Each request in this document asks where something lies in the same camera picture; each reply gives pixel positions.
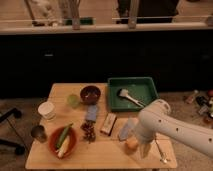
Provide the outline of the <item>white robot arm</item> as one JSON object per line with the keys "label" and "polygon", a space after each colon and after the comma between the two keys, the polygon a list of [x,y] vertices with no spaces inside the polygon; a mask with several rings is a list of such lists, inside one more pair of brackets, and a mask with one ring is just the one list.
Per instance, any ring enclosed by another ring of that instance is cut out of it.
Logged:
{"label": "white robot arm", "polygon": [[137,140],[141,144],[150,143],[160,133],[213,158],[213,129],[174,119],[170,113],[171,107],[163,99],[143,108],[134,127]]}

